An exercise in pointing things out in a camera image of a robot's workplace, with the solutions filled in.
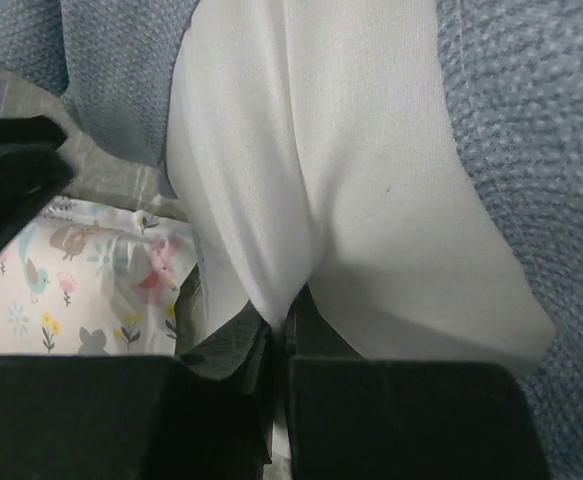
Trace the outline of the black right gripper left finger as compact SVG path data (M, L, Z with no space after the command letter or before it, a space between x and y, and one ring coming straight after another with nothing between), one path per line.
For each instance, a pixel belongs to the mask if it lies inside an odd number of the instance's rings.
M0 479L259 479L270 460L251 306L173 357L0 355Z

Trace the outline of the white pillow insert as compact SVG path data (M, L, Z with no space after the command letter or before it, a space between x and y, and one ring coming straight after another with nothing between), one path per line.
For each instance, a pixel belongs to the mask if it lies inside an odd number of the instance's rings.
M534 371L555 335L456 151L431 1L203 1L177 55L169 180L206 329L280 333L308 288L370 359Z

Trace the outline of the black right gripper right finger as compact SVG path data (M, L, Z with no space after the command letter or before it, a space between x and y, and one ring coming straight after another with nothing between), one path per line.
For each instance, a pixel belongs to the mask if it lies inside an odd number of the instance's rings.
M530 408L505 368L366 360L303 289L285 325L296 479L546 479Z

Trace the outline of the blue beige striped pillowcase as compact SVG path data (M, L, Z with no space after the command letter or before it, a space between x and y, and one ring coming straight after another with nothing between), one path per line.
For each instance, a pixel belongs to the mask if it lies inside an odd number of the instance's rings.
M104 151L154 167L177 55L203 1L1 1L0 69L59 98ZM517 381L546 479L583 479L583 1L431 1L458 158L555 328ZM291 458L285 361L278 440Z

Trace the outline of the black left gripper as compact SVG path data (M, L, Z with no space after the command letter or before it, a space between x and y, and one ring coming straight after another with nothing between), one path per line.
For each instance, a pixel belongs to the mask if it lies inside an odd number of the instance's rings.
M75 177L66 140L48 117L0 118L0 253Z

